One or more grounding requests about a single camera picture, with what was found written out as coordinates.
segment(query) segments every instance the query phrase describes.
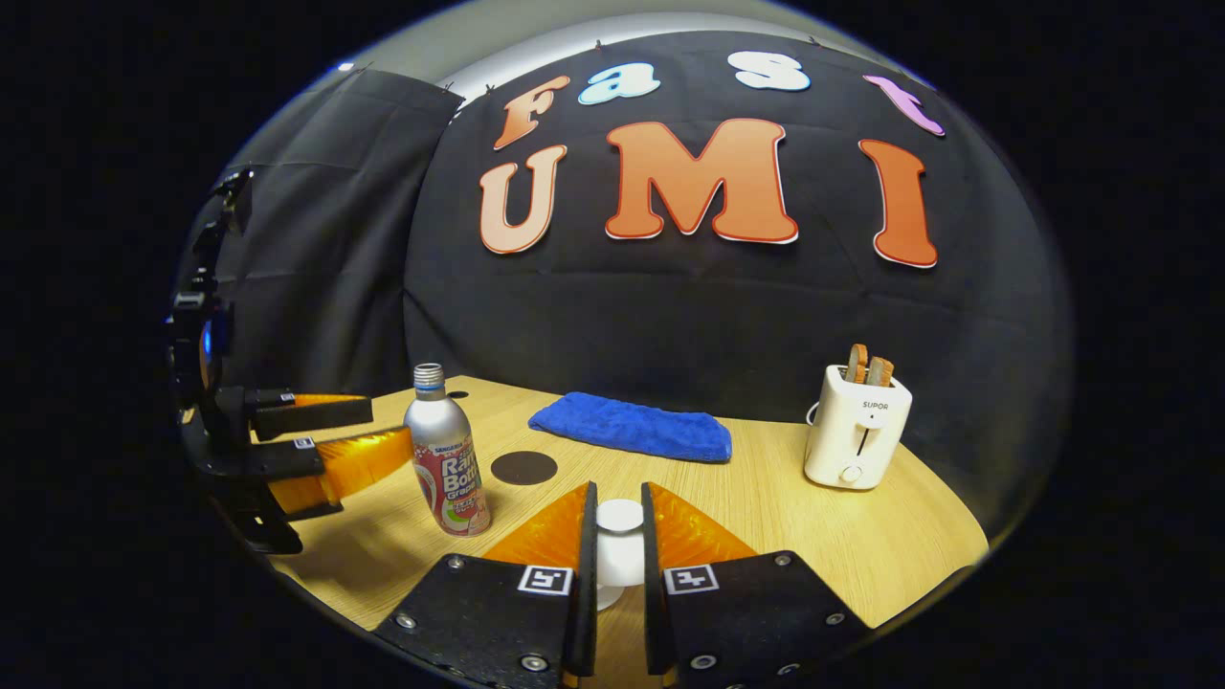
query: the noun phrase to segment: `white letter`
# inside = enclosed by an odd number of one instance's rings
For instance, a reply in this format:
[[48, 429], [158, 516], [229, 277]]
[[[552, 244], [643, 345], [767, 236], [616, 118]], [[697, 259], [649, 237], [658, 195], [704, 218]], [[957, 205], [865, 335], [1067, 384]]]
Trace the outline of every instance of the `white letter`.
[[659, 82], [655, 81], [655, 67], [647, 63], [630, 63], [628, 65], [609, 67], [587, 80], [587, 83], [592, 86], [578, 94], [578, 102], [583, 105], [597, 105], [617, 96], [637, 98], [659, 88]]
[[750, 88], [804, 91], [812, 83], [809, 75], [800, 71], [804, 65], [778, 53], [741, 50], [728, 55], [728, 64], [745, 70], [736, 72], [736, 78]]

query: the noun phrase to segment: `aluminum bottle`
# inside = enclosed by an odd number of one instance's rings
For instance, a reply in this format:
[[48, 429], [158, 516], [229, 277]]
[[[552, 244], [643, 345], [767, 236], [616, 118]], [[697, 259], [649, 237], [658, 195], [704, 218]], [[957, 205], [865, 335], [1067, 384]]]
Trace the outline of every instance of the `aluminum bottle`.
[[413, 468], [435, 521], [452, 536], [477, 536], [492, 515], [480, 485], [480, 468], [472, 444], [472, 425], [463, 409], [447, 397], [441, 364], [413, 368], [417, 398], [404, 412], [413, 432]]

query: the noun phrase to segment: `bottle label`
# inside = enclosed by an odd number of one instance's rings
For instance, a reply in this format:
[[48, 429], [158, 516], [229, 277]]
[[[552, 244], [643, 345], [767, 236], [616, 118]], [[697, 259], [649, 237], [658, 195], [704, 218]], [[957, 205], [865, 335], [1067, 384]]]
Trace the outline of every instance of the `bottle label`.
[[413, 446], [417, 478], [434, 519], [453, 536], [475, 536], [489, 526], [489, 508], [472, 435], [452, 445]]

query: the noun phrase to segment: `orange letter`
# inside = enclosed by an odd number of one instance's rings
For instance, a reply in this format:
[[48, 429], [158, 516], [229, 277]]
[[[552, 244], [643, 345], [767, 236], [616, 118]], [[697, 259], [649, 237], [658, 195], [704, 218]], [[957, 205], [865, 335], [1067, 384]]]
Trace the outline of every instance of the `orange letter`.
[[522, 224], [506, 224], [506, 192], [518, 166], [506, 163], [480, 175], [484, 195], [480, 200], [480, 240], [495, 254], [523, 251], [544, 237], [552, 218], [552, 191], [556, 188], [557, 161], [566, 157], [565, 146], [541, 148], [528, 157], [532, 170], [532, 206]]
[[649, 239], [664, 218], [650, 208], [650, 186], [668, 206], [673, 222], [693, 234], [719, 185], [723, 212], [710, 222], [724, 239], [786, 244], [800, 228], [783, 207], [778, 142], [783, 128], [766, 120], [734, 119], [719, 125], [702, 154], [690, 156], [670, 129], [637, 123], [609, 132], [621, 151], [621, 196], [605, 229], [614, 239]]
[[919, 175], [922, 161], [905, 148], [865, 139], [859, 150], [876, 163], [881, 178], [884, 222], [872, 243], [882, 259], [916, 268], [936, 265], [936, 246], [927, 239]]
[[506, 128], [502, 130], [502, 136], [494, 142], [494, 151], [506, 148], [512, 141], [527, 136], [529, 131], [535, 129], [540, 123], [532, 119], [532, 113], [539, 115], [548, 110], [552, 105], [552, 92], [567, 83], [570, 83], [570, 77], [562, 75], [507, 103]]

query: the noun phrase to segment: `letter cutout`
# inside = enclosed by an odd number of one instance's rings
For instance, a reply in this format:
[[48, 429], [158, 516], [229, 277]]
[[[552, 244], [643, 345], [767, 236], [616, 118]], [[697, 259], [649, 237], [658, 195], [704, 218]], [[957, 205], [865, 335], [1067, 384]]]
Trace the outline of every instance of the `letter cutout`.
[[565, 88], [567, 83], [570, 83], [570, 77], [562, 75], [507, 103], [506, 126], [502, 129], [502, 135], [494, 142], [494, 151], [506, 148], [511, 142], [523, 139], [535, 129], [540, 123], [532, 119], [532, 113], [544, 114], [552, 105], [552, 92]]
[[637, 98], [659, 88], [659, 82], [655, 80], [655, 67], [647, 63], [630, 63], [609, 67], [587, 80], [587, 83], [592, 86], [578, 94], [578, 102], [583, 105], [598, 105], [619, 96], [621, 98]]
[[552, 219], [552, 201], [557, 189], [557, 161], [566, 157], [565, 146], [541, 148], [528, 157], [532, 170], [532, 205], [521, 224], [506, 223], [506, 194], [518, 166], [506, 163], [480, 175], [484, 190], [480, 200], [480, 240], [495, 254], [513, 254], [530, 248], [544, 237]]
[[728, 64], [737, 70], [736, 80], [750, 88], [804, 91], [812, 81], [800, 71], [804, 65], [778, 53], [741, 50], [728, 55]]
[[605, 232], [614, 239], [650, 239], [663, 232], [664, 218], [650, 207], [654, 185], [676, 227], [693, 234], [723, 185], [723, 212], [710, 223], [715, 234], [736, 242], [795, 242], [800, 228], [786, 215], [778, 172], [784, 136], [772, 121], [731, 119], [695, 158], [660, 123], [614, 129], [608, 142], [621, 152], [621, 191]]
[[922, 161], [914, 153], [884, 141], [865, 139], [859, 150], [876, 163], [881, 179], [884, 221], [872, 245], [882, 259], [930, 268], [936, 265], [936, 246], [927, 239], [927, 218], [922, 205]]
[[910, 118], [910, 121], [926, 129], [936, 136], [944, 136], [944, 128], [940, 126], [940, 123], [936, 120], [932, 120], [927, 115], [922, 114], [922, 110], [919, 109], [922, 103], [920, 103], [919, 99], [910, 93], [902, 91], [900, 86], [893, 83], [883, 76], [864, 75], [864, 78], [881, 87], [881, 91], [889, 97], [889, 101], [893, 101], [893, 104], [902, 110], [903, 115]]

